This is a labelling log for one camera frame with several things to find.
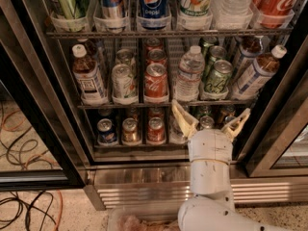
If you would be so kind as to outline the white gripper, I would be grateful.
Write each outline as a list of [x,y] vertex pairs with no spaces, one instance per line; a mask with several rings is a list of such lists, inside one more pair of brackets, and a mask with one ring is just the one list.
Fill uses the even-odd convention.
[[189,158],[195,160],[215,160],[229,163],[232,159],[232,141],[243,130],[250,117],[250,109],[246,108],[239,116],[225,124],[221,131],[204,129],[197,131],[199,121],[186,112],[177,100],[171,101],[171,109],[183,135],[189,139]]

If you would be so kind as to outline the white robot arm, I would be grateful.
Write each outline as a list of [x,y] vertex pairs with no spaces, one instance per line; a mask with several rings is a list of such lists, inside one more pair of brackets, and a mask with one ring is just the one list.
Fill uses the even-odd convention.
[[289,231],[260,223],[235,211],[230,181],[233,140],[250,116],[245,109],[221,129],[197,130],[198,120],[173,100],[173,115],[188,138],[193,196],[178,211],[181,231]]

